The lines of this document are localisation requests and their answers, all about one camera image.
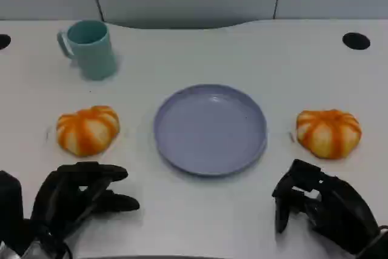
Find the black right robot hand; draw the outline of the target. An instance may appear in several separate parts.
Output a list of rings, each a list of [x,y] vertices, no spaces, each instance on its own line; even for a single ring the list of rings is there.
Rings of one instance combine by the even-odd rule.
[[[352,255],[380,234],[379,225],[361,195],[346,181],[295,159],[272,192],[275,230],[284,232],[291,212],[307,215],[312,229]]]

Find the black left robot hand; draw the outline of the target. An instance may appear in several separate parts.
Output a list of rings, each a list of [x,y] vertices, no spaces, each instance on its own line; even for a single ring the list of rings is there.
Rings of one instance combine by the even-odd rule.
[[[125,168],[96,161],[61,165],[40,187],[30,219],[55,238],[65,239],[92,215],[138,210],[136,199],[108,189],[127,177]]]

